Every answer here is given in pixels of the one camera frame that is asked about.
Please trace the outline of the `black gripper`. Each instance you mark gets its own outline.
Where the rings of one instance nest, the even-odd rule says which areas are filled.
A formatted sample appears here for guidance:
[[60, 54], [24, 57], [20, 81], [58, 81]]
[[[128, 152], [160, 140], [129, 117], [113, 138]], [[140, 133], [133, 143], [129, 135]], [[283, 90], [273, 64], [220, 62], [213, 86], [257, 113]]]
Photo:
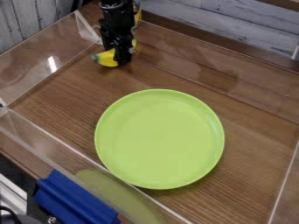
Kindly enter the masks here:
[[98, 8], [102, 12], [98, 20], [102, 46], [106, 51], [114, 48], [114, 61], [122, 66], [130, 61], [134, 52], [133, 0], [100, 0]]

